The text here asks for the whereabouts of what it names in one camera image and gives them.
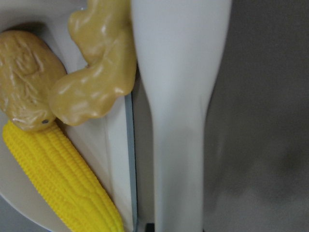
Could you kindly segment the yellow toy corn cob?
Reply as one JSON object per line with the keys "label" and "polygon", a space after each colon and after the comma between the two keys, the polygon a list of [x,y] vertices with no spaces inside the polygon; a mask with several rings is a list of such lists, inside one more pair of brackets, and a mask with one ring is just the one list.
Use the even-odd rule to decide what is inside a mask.
{"label": "yellow toy corn cob", "polygon": [[8,121],[2,137],[43,199],[72,232],[122,232],[122,218],[56,123],[27,132]]}

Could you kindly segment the tan toy ginger root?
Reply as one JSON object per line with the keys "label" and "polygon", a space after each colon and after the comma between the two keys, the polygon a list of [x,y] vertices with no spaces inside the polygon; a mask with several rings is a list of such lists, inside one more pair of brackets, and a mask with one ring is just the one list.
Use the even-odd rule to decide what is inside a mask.
{"label": "tan toy ginger root", "polygon": [[63,123],[77,126],[105,116],[135,83],[137,58],[128,0],[90,0],[68,20],[86,67],[53,86],[49,104]]}

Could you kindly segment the brown toy potato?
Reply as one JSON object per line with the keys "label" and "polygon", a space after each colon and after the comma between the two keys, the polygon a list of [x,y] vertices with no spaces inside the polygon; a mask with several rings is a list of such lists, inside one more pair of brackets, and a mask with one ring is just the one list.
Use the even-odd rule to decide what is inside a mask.
{"label": "brown toy potato", "polygon": [[40,131],[54,122],[49,94],[65,75],[62,62],[35,34],[0,34],[0,108],[18,128]]}

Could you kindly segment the beige plastic dustpan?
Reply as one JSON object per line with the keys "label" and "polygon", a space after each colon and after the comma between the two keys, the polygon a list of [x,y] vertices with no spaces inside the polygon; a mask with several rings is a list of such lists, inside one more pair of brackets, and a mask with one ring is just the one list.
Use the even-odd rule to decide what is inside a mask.
{"label": "beige plastic dustpan", "polygon": [[0,3],[0,195],[52,232],[132,232],[128,0]]}

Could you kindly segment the beige hand brush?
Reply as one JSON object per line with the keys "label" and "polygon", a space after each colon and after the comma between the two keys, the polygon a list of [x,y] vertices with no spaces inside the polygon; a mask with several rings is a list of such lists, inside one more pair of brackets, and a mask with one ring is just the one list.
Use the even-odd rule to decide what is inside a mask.
{"label": "beige hand brush", "polygon": [[157,232],[203,230],[204,126],[231,5],[229,0],[131,3],[153,124]]}

